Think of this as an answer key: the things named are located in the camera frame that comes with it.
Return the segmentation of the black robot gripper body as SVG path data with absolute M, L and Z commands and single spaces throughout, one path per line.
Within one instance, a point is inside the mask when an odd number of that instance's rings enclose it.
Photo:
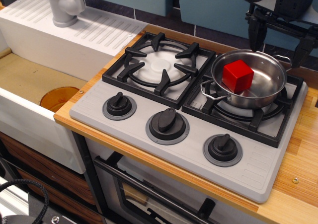
M 251 8 L 248 12 L 249 22 L 252 14 L 266 20 L 267 27 L 302 38 L 318 38 L 318 16 L 310 13 L 313 0 L 247 0 Z

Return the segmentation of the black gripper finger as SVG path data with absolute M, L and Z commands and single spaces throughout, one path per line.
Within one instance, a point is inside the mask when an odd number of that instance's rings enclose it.
M 249 19 L 248 38 L 249 46 L 253 52 L 256 52 L 263 45 L 267 35 L 266 20 L 258 16 L 256 13 L 252 14 Z
M 314 48 L 315 38 L 305 36 L 300 38 L 299 43 L 294 51 L 291 68 L 299 68 Z

